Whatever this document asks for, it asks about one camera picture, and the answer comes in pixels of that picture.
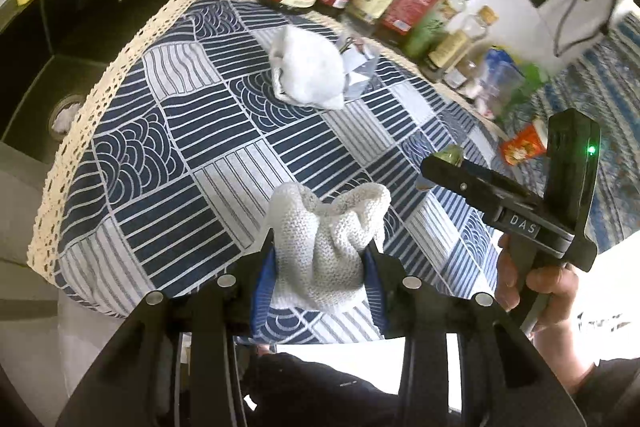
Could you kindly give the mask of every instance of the silver screw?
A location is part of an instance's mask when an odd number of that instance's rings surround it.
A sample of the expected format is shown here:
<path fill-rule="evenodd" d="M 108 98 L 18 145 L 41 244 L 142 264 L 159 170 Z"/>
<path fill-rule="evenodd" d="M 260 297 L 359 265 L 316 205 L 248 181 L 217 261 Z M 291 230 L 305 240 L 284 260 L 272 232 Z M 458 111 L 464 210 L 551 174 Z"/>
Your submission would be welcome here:
<path fill-rule="evenodd" d="M 149 306 L 155 306 L 161 303 L 162 299 L 164 299 L 162 292 L 151 292 L 145 297 L 145 301 Z"/>
<path fill-rule="evenodd" d="M 405 277 L 402 279 L 402 285 L 405 288 L 409 288 L 410 290 L 417 290 L 420 286 L 422 286 L 422 281 L 417 277 L 410 275 L 409 277 Z"/>
<path fill-rule="evenodd" d="M 231 274 L 225 273 L 218 277 L 218 286 L 221 288 L 231 288 L 234 284 L 236 284 L 236 278 Z"/>
<path fill-rule="evenodd" d="M 476 302 L 487 308 L 494 303 L 494 298 L 488 293 L 479 293 L 476 295 Z"/>

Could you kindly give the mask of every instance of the white knitted cloth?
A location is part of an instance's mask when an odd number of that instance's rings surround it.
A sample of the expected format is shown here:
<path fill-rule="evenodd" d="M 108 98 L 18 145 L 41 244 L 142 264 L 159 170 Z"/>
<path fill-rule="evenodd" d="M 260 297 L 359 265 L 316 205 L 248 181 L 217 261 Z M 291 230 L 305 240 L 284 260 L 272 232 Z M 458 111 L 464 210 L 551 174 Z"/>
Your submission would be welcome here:
<path fill-rule="evenodd" d="M 359 253 L 374 239 L 382 251 L 384 185 L 366 183 L 321 203 L 304 185 L 285 183 L 271 196 L 265 225 L 274 232 L 278 278 L 275 308 L 335 313 L 366 298 Z"/>

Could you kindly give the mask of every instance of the forearm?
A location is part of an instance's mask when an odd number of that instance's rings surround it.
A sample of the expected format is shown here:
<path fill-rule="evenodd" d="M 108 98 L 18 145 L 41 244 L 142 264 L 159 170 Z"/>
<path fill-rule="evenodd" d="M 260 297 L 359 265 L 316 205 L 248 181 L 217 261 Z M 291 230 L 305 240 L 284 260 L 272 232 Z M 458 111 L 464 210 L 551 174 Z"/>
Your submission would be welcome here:
<path fill-rule="evenodd" d="M 556 378 L 575 394 L 593 370 L 593 356 L 579 338 L 577 327 L 565 321 L 535 334 L 533 344 Z"/>

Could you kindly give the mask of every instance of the cream lace edge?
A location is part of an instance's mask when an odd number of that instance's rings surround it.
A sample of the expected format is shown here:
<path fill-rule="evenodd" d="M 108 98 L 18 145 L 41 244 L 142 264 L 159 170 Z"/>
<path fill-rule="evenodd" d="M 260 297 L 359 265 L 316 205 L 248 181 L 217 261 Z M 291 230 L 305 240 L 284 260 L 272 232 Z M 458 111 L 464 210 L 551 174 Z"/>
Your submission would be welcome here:
<path fill-rule="evenodd" d="M 76 170 L 89 140 L 92 139 L 95 128 L 116 95 L 120 84 L 130 68 L 135 64 L 153 44 L 156 39 L 167 31 L 195 0 L 169 0 L 156 15 L 146 22 L 145 26 L 127 44 L 118 57 L 109 65 L 100 81 L 95 84 L 87 96 L 84 105 L 76 115 L 69 133 L 66 135 L 58 151 L 53 166 L 47 175 L 42 203 L 33 225 L 33 237 L 27 251 L 28 264 L 48 282 L 55 284 L 54 264 L 58 259 L 58 241 L 60 239 L 60 225 L 64 213 L 66 197 L 73 181 Z M 313 22 L 327 26 L 340 32 L 342 25 L 325 15 L 310 12 L 305 17 Z M 382 55 L 400 64 L 403 68 L 417 76 L 422 76 L 420 70 L 407 58 L 393 50 L 384 47 L 377 41 L 367 39 L 381 49 Z M 505 137 L 500 128 L 493 122 L 484 119 L 455 91 L 444 84 L 432 84 L 433 89 L 440 95 L 458 102 L 464 109 L 476 116 L 487 129 L 500 137 Z"/>

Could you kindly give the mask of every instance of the crumpled white fabric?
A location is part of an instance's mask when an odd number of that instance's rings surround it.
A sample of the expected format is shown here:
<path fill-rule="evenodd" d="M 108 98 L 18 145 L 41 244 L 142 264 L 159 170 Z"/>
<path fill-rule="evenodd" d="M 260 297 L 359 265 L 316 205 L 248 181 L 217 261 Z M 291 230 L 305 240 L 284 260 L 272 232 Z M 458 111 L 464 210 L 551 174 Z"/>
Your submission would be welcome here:
<path fill-rule="evenodd" d="M 321 203 L 304 185 L 285 183 L 271 196 L 265 219 L 274 232 L 278 277 L 275 308 L 336 313 L 366 298 L 360 252 L 373 239 L 382 251 L 391 196 L 366 183 Z"/>
<path fill-rule="evenodd" d="M 271 43 L 269 62 L 278 100 L 320 109 L 344 107 L 342 57 L 327 38 L 297 26 L 283 26 Z"/>

